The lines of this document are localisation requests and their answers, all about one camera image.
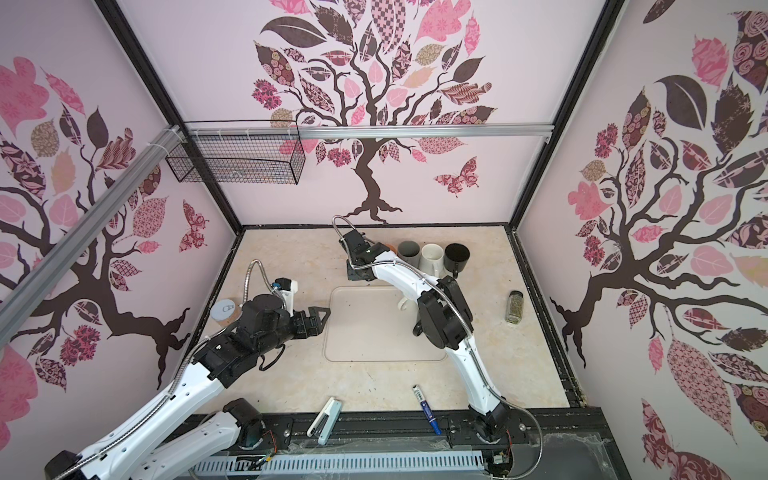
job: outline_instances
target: butterfly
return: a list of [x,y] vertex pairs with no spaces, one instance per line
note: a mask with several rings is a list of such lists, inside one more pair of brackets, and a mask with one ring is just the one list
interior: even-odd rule
[[190,224],[190,229],[181,237],[181,243],[179,243],[179,251],[183,252],[189,250],[192,247],[200,248],[205,245],[205,236],[200,232],[205,229],[205,223],[210,220],[205,220],[203,214],[196,214],[194,208],[184,202],[184,216],[187,218],[187,223]]
[[462,167],[462,172],[455,175],[438,175],[435,177],[435,181],[441,185],[448,187],[448,191],[456,195],[458,198],[458,192],[464,190],[464,186],[476,187],[478,186],[478,176],[475,173],[477,170],[477,157],[470,158],[467,163]]

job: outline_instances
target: metal mesh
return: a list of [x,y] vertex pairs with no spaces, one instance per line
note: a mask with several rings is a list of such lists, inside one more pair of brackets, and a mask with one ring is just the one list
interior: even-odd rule
[[[189,141],[202,157],[190,158],[183,144],[166,157],[180,182],[298,184],[306,160],[297,134],[192,134]],[[204,162],[208,171],[201,174],[193,160]]]

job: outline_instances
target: rose patterned leaf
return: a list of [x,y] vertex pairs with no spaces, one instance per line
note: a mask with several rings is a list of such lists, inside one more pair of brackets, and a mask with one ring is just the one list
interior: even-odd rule
[[407,88],[393,88],[392,90],[386,92],[386,100],[394,108],[397,108],[405,103],[406,97],[408,97]]
[[461,49],[462,41],[460,41],[455,47],[449,48],[445,51],[444,54],[442,54],[440,66],[442,67],[443,71],[448,71],[448,69],[452,67],[454,63],[456,63],[456,58],[458,58],[458,53],[461,51]]
[[682,265],[687,258],[688,255],[674,255],[673,253],[668,253],[659,259],[659,264],[656,265],[656,272],[660,275],[669,273]]
[[627,289],[621,292],[621,295],[619,295],[619,300],[616,301],[616,307],[618,308],[620,306],[630,306],[637,299],[638,295],[640,295],[640,292],[632,289]]
[[733,436],[725,382],[706,356],[687,343],[672,339],[667,364],[685,396]]
[[629,307],[629,328],[631,329],[635,323],[641,321],[647,314],[648,298],[645,295],[641,295]]
[[296,86],[296,76],[294,75],[295,72],[282,53],[277,51],[275,48],[259,45],[258,42],[254,42],[253,45],[256,47],[256,52],[259,57],[259,63],[261,63],[261,68],[264,69],[270,78],[281,85],[289,85],[291,87]]
[[389,142],[389,156],[395,161],[400,161],[400,149],[395,142]]
[[710,245],[702,245],[694,250],[690,268],[701,276],[718,276],[733,271],[733,265],[725,255]]
[[650,165],[657,170],[668,170],[672,166],[670,155],[654,141],[650,143]]
[[163,226],[166,200],[168,200],[168,197],[147,198],[141,206],[136,209],[133,222],[134,231],[128,237],[136,236],[149,238],[155,235],[160,227]]
[[308,81],[305,81],[303,78],[299,78],[299,81],[301,82],[301,86],[304,88],[304,93],[306,93],[306,97],[309,98],[310,102],[316,105],[320,110],[329,111],[330,113],[335,111],[333,103],[331,102],[331,99],[326,94],[326,92],[324,92],[317,85],[310,84]]
[[751,134],[750,137],[755,138],[760,134],[768,134],[768,101],[766,101],[766,109],[760,117],[760,123],[757,125],[757,131]]
[[325,81],[331,78],[331,71],[324,67],[307,67],[302,68],[301,71],[305,71],[307,75],[317,81]]
[[481,61],[482,58],[470,58],[469,60],[464,60],[462,64],[456,67],[453,71],[453,81],[462,83],[463,81],[472,78],[472,75],[474,75],[480,67]]
[[15,57],[16,72],[0,65],[0,116],[16,135],[16,127],[24,120],[45,118],[43,106],[48,101],[48,89],[37,85],[35,66],[24,57]]
[[373,35],[373,30],[371,30],[371,24],[369,23],[366,32],[360,38],[360,61],[370,60],[376,53],[378,46],[379,44],[376,42],[376,37]]
[[710,330],[727,330],[728,328],[722,326],[720,322],[709,312],[703,308],[692,308],[686,310],[683,314],[683,318],[695,326],[700,326],[704,329]]
[[158,242],[155,242],[153,240],[146,240],[144,242],[139,243],[136,248],[142,252],[142,253],[152,253],[160,246]]
[[440,93],[457,105],[476,104],[480,101],[480,95],[489,92],[492,86],[491,82],[480,87],[478,87],[478,84],[462,83],[443,88]]
[[384,80],[384,72],[382,71],[382,68],[379,67],[379,63],[374,61],[371,64],[371,68],[368,69],[368,81],[373,85],[382,80]]
[[69,110],[67,110],[64,105],[62,105],[62,107],[64,108],[64,111],[61,113],[61,118],[58,119],[58,128],[70,142],[78,147],[82,147],[83,139],[80,136],[80,128],[69,113]]
[[371,0],[371,16],[382,39],[382,51],[392,50],[400,43],[405,30],[405,2],[403,0]]
[[683,203],[683,190],[680,185],[675,185],[659,199],[659,210],[665,214],[674,215]]
[[464,48],[467,51],[467,56],[472,55],[472,52],[478,47],[478,43],[480,43],[480,24],[472,15],[467,21],[467,28],[464,30]]
[[658,82],[667,88],[667,114],[672,121],[701,130],[707,119],[707,96],[699,82],[685,75],[670,75]]
[[51,182],[57,195],[64,193],[74,185],[74,163],[69,149],[56,155],[56,161],[51,169]]
[[598,225],[597,220],[589,220],[587,223],[581,226],[581,229],[576,233],[576,237],[586,237],[592,230]]
[[363,118],[365,118],[365,116],[366,116],[366,106],[365,104],[362,104],[358,108],[356,108],[354,112],[352,112],[352,121],[350,123],[352,125],[359,125],[360,122],[362,122]]
[[46,333],[45,335],[41,336],[37,342],[35,342],[31,350],[29,350],[27,358],[33,355],[37,355],[38,353],[42,353],[43,355],[46,354],[46,352],[49,351],[51,347],[53,347],[54,343],[53,333]]
[[728,49],[717,38],[694,36],[694,51],[691,61],[696,68],[696,76],[702,82],[720,88],[725,72],[728,70]]
[[723,469],[695,453],[672,452],[670,449],[667,464],[672,467],[670,478],[673,480],[730,480]]
[[317,158],[317,163],[319,164],[321,161],[326,159],[326,144],[325,142],[320,142],[317,144],[317,147],[315,147],[315,158]]
[[702,147],[683,140],[683,165],[688,170],[696,171],[712,167],[712,162]]
[[134,190],[131,196],[128,197],[128,206],[131,208],[131,211],[133,211],[133,210],[136,210],[136,206],[138,204],[139,204],[139,193],[138,193],[138,190]]
[[366,0],[344,0],[344,6],[352,22],[357,26],[357,22],[360,21],[362,14],[366,11]]
[[763,174],[768,164],[768,148],[741,157],[725,167],[714,179],[716,185],[725,188],[741,188],[751,184]]
[[768,373],[765,370],[738,353],[710,353],[710,358],[725,373],[751,382],[768,382]]
[[421,67],[419,70],[408,75],[402,86],[406,88],[419,88],[429,80],[429,76],[432,75],[434,70],[433,67]]
[[768,76],[765,43],[768,38],[768,13],[734,12],[739,22],[738,44],[733,48],[733,69],[763,93]]
[[645,18],[643,18],[643,23],[651,23],[653,20],[656,20],[662,16],[673,3],[674,0],[656,0],[650,7],[650,10],[648,10]]
[[128,288],[128,284],[125,283],[125,277],[120,275],[119,273],[110,270],[109,271],[109,283],[118,291],[121,292],[130,292],[131,289]]
[[661,345],[661,337],[655,336],[648,344],[648,359],[654,367],[654,373],[658,373],[664,361],[664,347]]
[[58,152],[58,132],[53,126],[53,119],[44,121],[32,129],[29,140],[38,157],[53,157],[56,155],[56,152]]
[[458,112],[455,112],[455,111],[449,111],[449,112],[446,112],[446,113],[440,115],[440,118],[437,119],[436,124],[437,125],[448,125],[448,124],[450,124],[452,119],[453,119],[453,117],[457,113]]
[[133,266],[131,262],[122,259],[112,262],[110,268],[114,268],[122,276],[133,276],[141,273],[141,270]]
[[768,214],[757,215],[739,225],[728,241],[743,248],[768,247]]
[[8,142],[2,134],[0,134],[0,154],[14,179],[27,192],[42,200],[45,194],[45,175],[40,170],[40,165],[27,152]]
[[734,257],[733,261],[744,278],[760,286],[768,286],[768,258]]
[[43,382],[60,386],[67,391],[67,372],[59,362],[38,357],[35,360],[35,373]]
[[646,225],[634,231],[632,237],[640,243],[650,243],[656,240],[664,229],[658,225]]
[[48,211],[48,218],[56,225],[74,227],[78,222],[78,208],[74,205],[72,197],[62,195],[54,200]]
[[149,197],[155,192],[155,190],[157,190],[157,188],[160,186],[160,178],[160,165],[157,165],[152,169],[149,175],[147,175],[147,178],[145,178],[144,181],[139,184],[139,193],[141,193],[141,198]]
[[590,182],[596,182],[605,175],[605,164],[602,160],[593,160],[581,170],[584,179]]
[[718,339],[730,348],[740,352],[751,352],[759,349],[768,342],[768,332],[756,328],[739,327],[731,330]]
[[414,160],[426,163],[427,157],[419,150],[416,150],[415,148],[411,149],[411,156]]
[[650,120],[650,102],[645,96],[645,89],[641,90],[632,102],[624,118],[624,126],[621,128],[621,140],[627,147],[627,152],[632,150],[639,142]]
[[107,130],[107,124],[104,123],[104,119],[101,118],[98,108],[96,111],[88,117],[88,121],[85,122],[85,129],[88,132],[88,138],[91,139],[91,143],[97,150],[104,148],[109,142],[109,131]]
[[362,142],[358,139],[352,140],[352,156],[357,160],[362,155]]
[[754,113],[750,106],[750,96],[731,81],[720,93],[720,99],[715,104],[715,121],[711,124],[713,138],[723,155],[728,155],[746,137],[752,126],[750,119]]
[[416,54],[416,63],[421,66],[430,65],[432,62],[437,60],[438,55],[440,55],[440,52],[444,47],[444,45],[437,43],[424,45],[419,50],[419,53]]
[[634,159],[629,164],[627,176],[624,178],[624,185],[627,188],[627,202],[629,207],[634,207],[645,188],[645,161],[643,160],[643,148],[641,147],[634,155]]
[[621,265],[621,250],[617,250],[607,257],[605,257],[605,261],[603,262],[603,265],[600,267],[600,270],[608,270],[609,272],[612,272],[616,270]]
[[397,49],[394,60],[392,60],[392,80],[397,81],[406,76],[408,68],[411,66],[411,45],[404,41]]
[[98,315],[98,306],[95,303],[89,300],[82,300],[74,305],[74,310],[78,313],[80,318],[86,322],[101,325],[101,318]]
[[768,388],[758,385],[730,384],[736,404],[752,428],[768,442]]
[[323,54],[323,57],[328,58],[337,67],[343,67],[352,60],[352,55],[344,50],[327,51]]
[[654,111],[654,131],[659,137],[664,136],[664,131],[667,129],[667,116],[663,111]]
[[387,111],[386,105],[384,105],[384,107],[376,113],[376,121],[379,125],[386,125],[387,120],[389,120],[389,112]]
[[262,33],[265,31],[274,31],[283,40],[298,48],[315,47],[326,41],[317,27],[297,17],[275,18],[261,29]]
[[422,150],[433,155],[447,153],[464,144],[457,137],[424,137],[417,141]]
[[0,195],[0,220],[15,223],[24,218],[27,207],[9,195]]
[[295,48],[286,47],[283,49],[283,51],[285,52],[285,55],[291,60],[298,61],[299,63],[306,63],[306,58],[304,58],[304,54],[296,50]]

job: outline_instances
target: beige tray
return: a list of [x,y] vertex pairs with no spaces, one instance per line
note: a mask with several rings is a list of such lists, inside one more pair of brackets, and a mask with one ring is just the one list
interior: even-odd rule
[[413,336],[416,304],[397,303],[394,286],[339,286],[331,292],[331,316],[323,334],[329,362],[439,362],[445,352]]

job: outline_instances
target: blue marker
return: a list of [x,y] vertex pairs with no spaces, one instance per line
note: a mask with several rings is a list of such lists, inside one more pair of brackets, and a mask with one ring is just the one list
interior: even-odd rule
[[422,393],[422,390],[419,388],[418,385],[413,386],[413,392],[416,394],[416,398],[419,399],[419,403],[422,404],[422,410],[424,410],[424,415],[427,415],[427,420],[429,421],[429,424],[432,425],[432,429],[435,430],[435,435],[442,435],[442,432],[440,431],[440,427],[437,426],[437,419],[432,414],[432,409],[429,408],[427,399],[424,398],[424,394]]

